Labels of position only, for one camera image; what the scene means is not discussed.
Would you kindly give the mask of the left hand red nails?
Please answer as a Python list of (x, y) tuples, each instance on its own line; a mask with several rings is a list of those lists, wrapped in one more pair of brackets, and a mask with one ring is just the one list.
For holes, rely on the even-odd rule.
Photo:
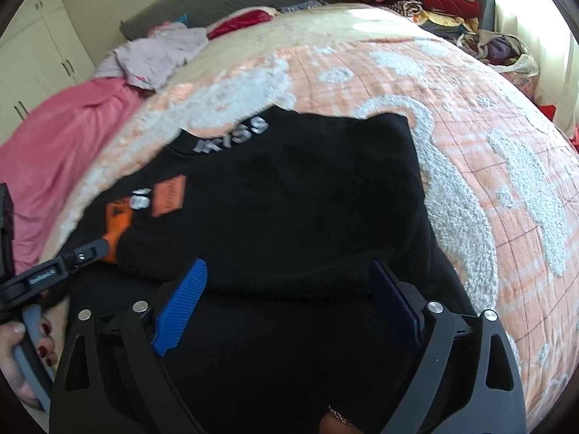
[[(41, 339), (36, 345), (36, 351), (48, 366), (54, 366), (58, 362), (52, 330), (51, 322), (47, 318), (41, 318), (39, 322)], [(26, 328), (22, 322), (8, 322), (1, 325), (1, 372), (21, 402), (32, 409), (41, 409), (35, 392), (22, 375), (14, 358), (14, 348), (22, 343), (25, 336)]]

